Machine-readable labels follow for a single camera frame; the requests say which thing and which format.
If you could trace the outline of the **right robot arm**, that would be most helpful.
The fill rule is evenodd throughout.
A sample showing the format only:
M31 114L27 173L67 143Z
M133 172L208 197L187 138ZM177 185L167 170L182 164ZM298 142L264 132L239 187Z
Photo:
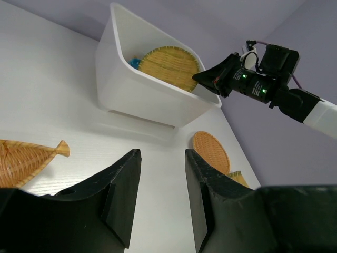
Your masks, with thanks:
M246 52L230 54L218 65L194 74L192 79L212 93L226 98L232 91L268 104L310 128L336 138L336 105L301 86L290 89L299 53L282 46L266 44L262 59L255 45L247 41Z

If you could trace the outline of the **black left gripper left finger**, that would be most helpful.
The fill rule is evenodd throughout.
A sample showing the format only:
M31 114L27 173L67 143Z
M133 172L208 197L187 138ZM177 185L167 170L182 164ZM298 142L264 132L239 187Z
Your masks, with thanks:
M141 152L61 190L1 189L1 252L124 252L130 246Z

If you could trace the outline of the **orange fish-shaped woven plate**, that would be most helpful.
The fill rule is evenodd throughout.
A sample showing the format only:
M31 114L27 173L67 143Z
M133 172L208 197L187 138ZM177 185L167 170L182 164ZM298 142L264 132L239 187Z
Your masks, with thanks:
M20 188L37 176L57 156L70 156L62 140L51 148L27 142L1 140L1 188Z

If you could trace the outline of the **round green-rimmed bamboo plate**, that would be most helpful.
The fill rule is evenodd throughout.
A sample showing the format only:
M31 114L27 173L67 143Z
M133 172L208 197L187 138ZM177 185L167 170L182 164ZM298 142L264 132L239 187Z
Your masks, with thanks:
M177 46L163 46L148 52L140 61L138 70L187 92L197 82L192 76L200 71L196 57Z

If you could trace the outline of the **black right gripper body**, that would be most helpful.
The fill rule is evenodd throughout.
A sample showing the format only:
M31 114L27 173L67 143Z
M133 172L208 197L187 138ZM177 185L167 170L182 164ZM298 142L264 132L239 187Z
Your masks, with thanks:
M262 103L269 103L274 84L275 80L269 76L242 67L233 67L219 76L218 91L223 97L236 91Z

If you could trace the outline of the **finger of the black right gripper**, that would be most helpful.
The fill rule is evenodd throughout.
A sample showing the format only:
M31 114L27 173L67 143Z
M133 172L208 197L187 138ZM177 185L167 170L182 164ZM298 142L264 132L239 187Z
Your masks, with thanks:
M224 82L229 77L229 73L240 67L240 56L238 53L230 54L218 65L192 76L198 84L216 95L229 95L231 89Z

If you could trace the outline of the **blue polka dot ceramic plate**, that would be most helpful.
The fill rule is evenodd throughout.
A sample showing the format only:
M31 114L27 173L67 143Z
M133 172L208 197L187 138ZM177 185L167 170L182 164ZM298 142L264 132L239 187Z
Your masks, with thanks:
M134 69L138 70L141 61L142 61L142 60L140 60L140 59L138 59L138 58L132 58L132 59L129 61L129 65L130 65L131 67L133 67Z

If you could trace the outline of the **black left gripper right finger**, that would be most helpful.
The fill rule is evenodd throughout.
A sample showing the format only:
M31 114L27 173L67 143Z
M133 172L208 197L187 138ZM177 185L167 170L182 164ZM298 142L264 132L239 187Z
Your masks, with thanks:
M185 172L197 252L336 252L336 186L252 190L192 149Z

